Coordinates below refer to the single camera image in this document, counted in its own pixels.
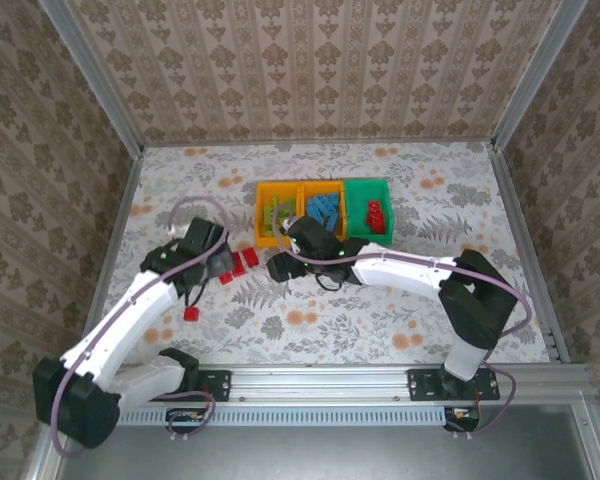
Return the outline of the green plastic bin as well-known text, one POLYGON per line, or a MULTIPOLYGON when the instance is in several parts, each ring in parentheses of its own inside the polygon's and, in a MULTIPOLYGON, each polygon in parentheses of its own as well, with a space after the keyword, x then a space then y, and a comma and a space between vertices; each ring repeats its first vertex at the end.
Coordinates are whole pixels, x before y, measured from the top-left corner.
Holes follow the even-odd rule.
POLYGON ((390 246, 393 241, 395 219, 388 182, 381 178, 346 179, 344 190, 348 217, 347 235, 390 246), (372 201, 380 204, 384 215, 385 229, 382 234, 374 233, 366 223, 368 206, 372 201))

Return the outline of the floral tablecloth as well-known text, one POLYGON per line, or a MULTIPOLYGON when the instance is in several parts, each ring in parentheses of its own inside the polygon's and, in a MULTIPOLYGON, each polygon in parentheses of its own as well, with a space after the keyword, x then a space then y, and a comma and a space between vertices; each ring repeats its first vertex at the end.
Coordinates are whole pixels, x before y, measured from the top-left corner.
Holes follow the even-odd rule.
MULTIPOLYGON (((381 178, 395 218, 393 247, 417 255, 481 252, 518 291, 527 284, 487 143, 328 144, 150 148, 126 222, 106 307, 140 262, 192 218, 230 218, 230 245, 255 243, 256 188, 263 181, 381 178)), ((204 364, 411 364, 442 361, 454 335, 435 301, 385 287, 316 280, 274 282, 264 264, 232 282, 195 290, 197 322, 177 304, 131 348, 130 364, 174 347, 204 364)))

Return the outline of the small electronics board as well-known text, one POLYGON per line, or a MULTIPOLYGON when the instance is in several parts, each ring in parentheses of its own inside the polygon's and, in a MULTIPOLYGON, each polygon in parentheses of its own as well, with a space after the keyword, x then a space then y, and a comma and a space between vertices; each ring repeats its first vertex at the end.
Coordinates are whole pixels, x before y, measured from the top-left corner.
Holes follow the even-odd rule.
POLYGON ((214 413, 215 409, 212 407, 171 409, 166 412, 166 429, 173 435, 192 435, 197 430, 204 428, 214 413))
POLYGON ((447 431, 471 433, 478 428, 480 413, 477 407, 445 407, 444 418, 447 431))

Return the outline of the grey metal plate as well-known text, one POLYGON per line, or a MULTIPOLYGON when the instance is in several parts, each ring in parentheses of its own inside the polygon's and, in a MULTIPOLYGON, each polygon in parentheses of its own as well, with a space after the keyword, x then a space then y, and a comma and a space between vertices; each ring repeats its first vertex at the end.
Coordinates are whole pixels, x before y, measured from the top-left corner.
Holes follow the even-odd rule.
POLYGON ((592 480, 565 406, 512 407, 488 432, 440 427, 215 427, 172 440, 122 427, 58 480, 592 480))

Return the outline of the aluminium side rail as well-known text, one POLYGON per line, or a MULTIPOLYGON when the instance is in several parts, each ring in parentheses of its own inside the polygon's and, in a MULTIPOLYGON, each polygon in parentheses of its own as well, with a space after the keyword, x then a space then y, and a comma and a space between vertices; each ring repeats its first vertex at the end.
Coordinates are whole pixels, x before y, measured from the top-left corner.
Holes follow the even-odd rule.
MULTIPOLYGON (((95 293, 92 298, 87 320, 83 329, 86 336, 102 319, 104 304, 107 299, 112 275, 120 249, 126 222, 133 203, 143 165, 145 147, 140 146, 139 152, 131 156, 129 177, 126 181, 121 203, 111 232, 111 237, 100 270, 95 293)), ((50 427, 42 424, 38 440, 30 458, 29 466, 25 468, 24 480, 57 480, 62 472, 65 458, 56 451, 50 427)))
POLYGON ((551 301, 504 153, 500 148, 494 147, 490 143, 487 146, 492 170, 515 240, 536 318, 543 332, 549 359, 552 362, 570 364, 571 356, 551 301))

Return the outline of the aluminium back rail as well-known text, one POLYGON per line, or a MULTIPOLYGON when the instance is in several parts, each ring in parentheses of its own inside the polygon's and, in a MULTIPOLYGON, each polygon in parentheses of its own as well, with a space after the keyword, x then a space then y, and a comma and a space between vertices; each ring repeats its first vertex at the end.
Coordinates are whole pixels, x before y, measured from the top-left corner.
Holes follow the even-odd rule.
POLYGON ((460 143, 477 142, 492 145, 493 140, 489 137, 476 138, 359 138, 359 139, 287 139, 287 140, 247 140, 247 141, 202 141, 202 142, 179 142, 179 143, 145 143, 141 148, 185 148, 185 147, 236 147, 236 146, 294 146, 294 145, 328 145, 328 144, 394 144, 394 143, 460 143))

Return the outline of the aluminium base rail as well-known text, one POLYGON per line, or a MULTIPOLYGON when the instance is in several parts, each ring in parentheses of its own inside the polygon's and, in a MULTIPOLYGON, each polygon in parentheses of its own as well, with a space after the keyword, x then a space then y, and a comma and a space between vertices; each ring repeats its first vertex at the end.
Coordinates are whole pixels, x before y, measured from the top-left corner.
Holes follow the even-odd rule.
MULTIPOLYGON (((228 405, 336 406, 406 405, 410 400, 407 371, 432 365, 229 366, 228 405)), ((499 400, 482 406, 572 404, 595 396, 584 367, 572 364, 505 364, 490 369, 498 381, 499 400)), ((470 401, 422 401, 423 405, 463 405, 470 401)))

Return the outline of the aluminium frame post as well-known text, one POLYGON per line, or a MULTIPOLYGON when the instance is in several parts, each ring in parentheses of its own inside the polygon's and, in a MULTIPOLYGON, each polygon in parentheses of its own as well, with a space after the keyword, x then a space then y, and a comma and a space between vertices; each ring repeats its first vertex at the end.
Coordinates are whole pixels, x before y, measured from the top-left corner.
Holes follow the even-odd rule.
POLYGON ((512 138, 587 3, 560 1, 491 136, 496 151, 503 150, 512 138))
POLYGON ((78 24, 65 0, 39 0, 55 30, 66 45, 111 125, 124 144, 130 158, 137 161, 142 156, 143 141, 138 129, 124 108, 122 97, 115 91, 96 49, 78 24))

